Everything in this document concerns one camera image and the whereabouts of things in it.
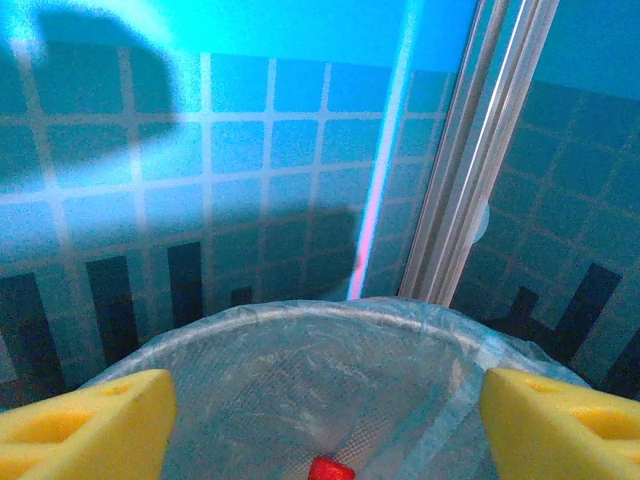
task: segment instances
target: tile wall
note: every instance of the tile wall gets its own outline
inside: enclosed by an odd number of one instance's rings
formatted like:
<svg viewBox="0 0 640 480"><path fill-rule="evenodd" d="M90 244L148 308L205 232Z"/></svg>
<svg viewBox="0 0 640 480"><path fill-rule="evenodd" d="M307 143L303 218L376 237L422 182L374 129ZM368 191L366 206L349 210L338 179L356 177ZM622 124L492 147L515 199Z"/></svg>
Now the tile wall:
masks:
<svg viewBox="0 0 640 480"><path fill-rule="evenodd" d="M622 280L573 361L599 383L640 328L640 102L533 82L453 306L508 312L520 286L553 328L589 265Z"/></svg>
<svg viewBox="0 0 640 480"><path fill-rule="evenodd" d="M36 60L14 43L0 60L0 280L35 276L68 386L105 366L98 260L126 260L140 343L174 326L181 274L168 250L181 245L201 256L205 315L247 286L254 302L344 299L388 69L70 43L46 52ZM397 292L453 82L412 74L367 296ZM4 341L0 373L15 376Z"/></svg>

